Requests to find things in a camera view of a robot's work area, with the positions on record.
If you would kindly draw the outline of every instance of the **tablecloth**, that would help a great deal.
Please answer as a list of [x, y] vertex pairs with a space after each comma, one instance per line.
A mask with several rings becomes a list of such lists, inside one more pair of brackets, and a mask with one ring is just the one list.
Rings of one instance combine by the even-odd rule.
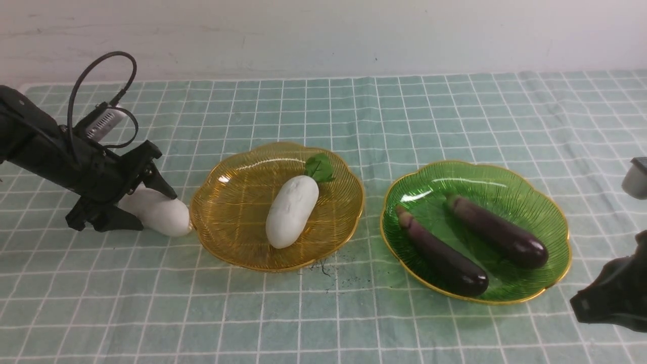
[[[119, 87], [83, 85], [75, 115]], [[70, 90], [25, 94], [63, 123]], [[647, 362], [647, 336], [579, 324], [568, 304], [647, 227], [647, 205], [620, 187], [647, 155], [647, 71], [136, 82], [121, 106], [186, 202], [228, 155], [272, 141], [331, 149], [365, 184], [359, 228], [314, 266], [258, 273], [209, 255], [195, 234], [77, 233], [64, 218], [74, 194], [4, 163], [1, 364]], [[122, 123], [102, 142], [133, 132]], [[561, 283], [484, 306], [405, 273], [379, 233], [384, 195], [443, 159], [510, 168], [561, 206], [573, 247]]]

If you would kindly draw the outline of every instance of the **radish leaf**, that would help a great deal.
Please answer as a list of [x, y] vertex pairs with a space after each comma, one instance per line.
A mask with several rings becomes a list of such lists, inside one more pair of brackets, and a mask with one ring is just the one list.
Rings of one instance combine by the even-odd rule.
[[334, 180], [333, 166], [330, 159], [324, 153], [313, 155], [305, 162], [306, 176], [311, 177], [317, 183], [330, 182]]

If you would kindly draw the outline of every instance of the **plate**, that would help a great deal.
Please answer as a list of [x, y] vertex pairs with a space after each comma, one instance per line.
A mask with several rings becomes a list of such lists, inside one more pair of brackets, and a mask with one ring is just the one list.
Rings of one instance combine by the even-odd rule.
[[[319, 199], [299, 239], [275, 249], [265, 219], [288, 179], [303, 174], [311, 156], [325, 153], [332, 182], [319, 185]], [[202, 245], [225, 262], [259, 271], [298, 269], [341, 248], [357, 229], [364, 186], [344, 160], [329, 150], [275, 142], [220, 162], [193, 196], [191, 221]]]
[[[549, 252], [546, 265], [528, 270], [504, 260], [487, 242], [466, 230], [445, 205], [444, 194], [462, 195], [534, 234]], [[487, 273], [490, 284], [478, 297], [450, 293], [414, 250], [398, 226], [395, 206], [401, 203], [423, 226]], [[528, 301], [559, 282], [571, 265], [566, 218], [550, 198], [518, 174], [502, 167], [441, 161], [394, 182], [384, 199], [380, 231], [393, 255], [425, 286], [447, 296], [483, 304]]]

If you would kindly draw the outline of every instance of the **gold plate rim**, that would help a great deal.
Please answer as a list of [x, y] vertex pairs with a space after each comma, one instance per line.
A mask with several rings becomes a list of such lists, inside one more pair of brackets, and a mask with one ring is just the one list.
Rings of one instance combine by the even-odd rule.
[[[473, 297], [465, 297], [465, 296], [457, 295], [455, 293], [451, 293], [451, 292], [442, 290], [441, 288], [438, 288], [438, 287], [434, 286], [433, 284], [430, 284], [429, 282], [425, 281], [420, 276], [415, 274], [402, 261], [402, 259], [400, 259], [400, 257], [398, 257], [397, 253], [391, 247], [391, 243], [386, 238], [386, 235], [384, 233], [384, 214], [386, 213], [387, 199], [388, 199], [388, 196], [391, 194], [391, 190], [393, 189], [393, 187], [398, 182], [400, 182], [401, 180], [403, 180], [405, 178], [408, 178], [408, 177], [411, 177], [411, 176], [415, 176], [416, 174], [419, 174], [420, 172], [422, 172], [422, 170], [424, 170], [426, 168], [429, 168], [431, 166], [438, 165], [438, 164], [441, 164], [441, 163], [447, 163], [447, 162], [463, 163], [465, 165], [469, 165], [469, 166], [472, 166], [474, 168], [488, 167], [488, 168], [498, 168], [498, 169], [501, 169], [501, 170], [505, 170], [507, 172], [512, 173], [516, 177], [520, 178], [524, 183], [528, 184], [536, 193], [538, 193], [539, 195], [543, 196], [548, 201], [550, 201], [557, 208], [557, 210], [559, 211], [560, 215], [562, 216], [562, 219], [564, 220], [564, 224], [566, 226], [566, 246], [568, 248], [568, 263], [566, 265], [566, 268], [564, 269], [564, 272], [559, 277], [557, 277], [557, 279], [555, 279], [553, 282], [546, 285], [546, 287], [543, 287], [542, 289], [540, 289], [536, 293], [533, 293], [532, 295], [530, 295], [528, 297], [524, 297], [522, 299], [516, 299], [516, 300], [511, 300], [511, 301], [489, 301], [489, 300], [484, 300], [484, 299], [476, 299], [476, 298], [473, 298]], [[537, 298], [538, 296], [540, 296], [541, 294], [546, 292], [550, 287], [553, 287], [555, 284], [559, 283], [562, 279], [564, 279], [564, 277], [566, 277], [569, 270], [571, 269], [571, 264], [573, 262], [573, 250], [571, 249], [571, 242], [570, 242], [570, 240], [571, 240], [571, 231], [570, 231], [570, 229], [568, 227], [568, 220], [566, 219], [566, 215], [564, 214], [564, 211], [562, 210], [562, 208], [558, 204], [556, 204], [555, 201], [553, 201], [552, 198], [545, 195], [543, 192], [539, 191], [537, 188], [535, 188], [535, 186], [532, 185], [532, 183], [528, 182], [528, 180], [526, 180], [523, 176], [519, 175], [519, 173], [517, 173], [515, 171], [509, 170], [507, 168], [503, 168], [503, 167], [497, 166], [497, 165], [490, 165], [490, 164], [485, 164], [485, 163], [484, 164], [475, 164], [475, 163], [469, 163], [469, 162], [466, 162], [466, 161], [460, 161], [458, 159], [446, 159], [446, 160], [442, 160], [442, 161], [431, 162], [431, 163], [428, 163], [425, 166], [420, 167], [415, 172], [405, 174], [404, 176], [396, 179], [389, 186], [389, 188], [386, 191], [386, 194], [384, 195], [384, 202], [382, 204], [382, 212], [380, 213], [380, 235], [382, 235], [382, 240], [384, 241], [386, 246], [389, 248], [389, 251], [391, 251], [391, 254], [395, 257], [395, 259], [397, 259], [398, 263], [404, 268], [404, 270], [407, 271], [407, 273], [409, 273], [414, 278], [416, 278], [423, 286], [426, 286], [427, 288], [430, 288], [431, 290], [434, 290], [434, 291], [436, 291], [438, 293], [442, 293], [443, 295], [449, 296], [451, 298], [459, 299], [459, 300], [462, 300], [462, 301], [468, 301], [468, 302], [474, 302], [474, 303], [480, 303], [480, 304], [487, 304], [487, 305], [490, 305], [490, 306], [506, 306], [506, 305], [510, 305], [510, 304], [518, 304], [518, 303], [527, 302], [527, 301], [530, 301], [531, 299]]]
[[[198, 195], [198, 192], [202, 188], [205, 187], [204, 184], [206, 183], [207, 180], [209, 180], [209, 177], [213, 174], [213, 172], [216, 171], [218, 169], [218, 167], [225, 164], [225, 162], [227, 162], [229, 159], [232, 159], [232, 158], [234, 158], [236, 156], [239, 157], [241, 155], [258, 152], [259, 150], [262, 150], [262, 149], [265, 149], [265, 148], [276, 147], [276, 146], [281, 146], [281, 145], [291, 146], [291, 147], [298, 147], [298, 148], [301, 148], [303, 150], [314, 151], [314, 152], [326, 152], [326, 153], [330, 153], [330, 154], [333, 154], [333, 155], [337, 156], [341, 160], [343, 166], [346, 168], [346, 171], [350, 174], [350, 176], [353, 177], [355, 182], [358, 183], [358, 185], [360, 186], [360, 191], [362, 192], [360, 210], [359, 210], [359, 213], [357, 214], [357, 216], [355, 218], [355, 224], [354, 224], [353, 228], [351, 229], [351, 232], [344, 239], [344, 241], [340, 242], [334, 249], [332, 249], [330, 251], [327, 251], [324, 254], [321, 254], [320, 256], [318, 256], [316, 258], [313, 258], [313, 259], [310, 259], [310, 260], [308, 260], [306, 262], [302, 262], [302, 263], [296, 264], [294, 266], [285, 267], [285, 268], [281, 268], [281, 269], [263, 269], [263, 268], [260, 268], [260, 267], [249, 266], [249, 265], [246, 265], [244, 263], [236, 262], [236, 261], [233, 261], [231, 259], [227, 259], [227, 258], [223, 258], [222, 256], [219, 256], [217, 253], [215, 253], [211, 249], [209, 249], [208, 244], [206, 244], [202, 239], [202, 235], [200, 234], [200, 231], [199, 231], [199, 228], [197, 227], [197, 224], [193, 222], [194, 219], [196, 218], [195, 215], [197, 214], [197, 212], [196, 212], [197, 207], [195, 207], [195, 204], [196, 204], [195, 199], [196, 199], [196, 196]], [[218, 164], [216, 164], [216, 166], [213, 167], [209, 171], [206, 178], [204, 179], [204, 182], [202, 183], [202, 185], [200, 185], [200, 188], [198, 188], [198, 190], [195, 192], [195, 194], [191, 198], [191, 203], [189, 205], [189, 213], [190, 213], [191, 225], [193, 226], [193, 230], [195, 230], [196, 233], [197, 233], [198, 240], [200, 241], [200, 244], [202, 245], [203, 248], [205, 248], [214, 257], [222, 260], [223, 262], [232, 264], [233, 266], [243, 267], [243, 268], [251, 269], [253, 271], [261, 271], [261, 272], [265, 272], [265, 273], [281, 273], [281, 272], [287, 272], [287, 271], [296, 271], [296, 270], [301, 269], [303, 267], [307, 267], [307, 266], [309, 266], [311, 264], [314, 264], [318, 260], [321, 260], [321, 259], [324, 259], [324, 258], [326, 258], [328, 256], [331, 256], [332, 254], [337, 252], [339, 249], [341, 249], [343, 246], [345, 246], [346, 243], [348, 243], [348, 241], [350, 241], [353, 238], [353, 236], [355, 235], [355, 233], [357, 231], [357, 228], [359, 227], [360, 219], [362, 218], [362, 214], [364, 213], [364, 205], [365, 204], [366, 204], [366, 191], [365, 191], [365, 188], [364, 188], [364, 184], [363, 184], [362, 180], [359, 179], [353, 173], [353, 171], [348, 166], [348, 163], [346, 163], [344, 158], [341, 158], [339, 155], [334, 153], [332, 150], [328, 150], [328, 149], [325, 149], [325, 148], [308, 147], [308, 146], [304, 146], [304, 145], [296, 143], [296, 142], [278, 141], [278, 142], [271, 142], [271, 143], [263, 144], [261, 146], [257, 146], [257, 147], [255, 147], [253, 149], [250, 149], [247, 152], [232, 154], [232, 155], [228, 156], [227, 158], [225, 158], [225, 159], [221, 160], [220, 162], [218, 162]]]

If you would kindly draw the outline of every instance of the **eggplant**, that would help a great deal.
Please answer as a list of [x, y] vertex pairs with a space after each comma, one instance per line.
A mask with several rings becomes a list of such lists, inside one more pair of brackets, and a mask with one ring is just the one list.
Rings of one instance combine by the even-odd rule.
[[447, 205], [471, 231], [482, 236], [503, 258], [523, 269], [538, 269], [548, 261], [548, 249], [530, 232], [458, 195]]
[[475, 297], [487, 290], [489, 278], [481, 267], [427, 231], [403, 206], [396, 206], [395, 212], [415, 250], [442, 277], [449, 292]]

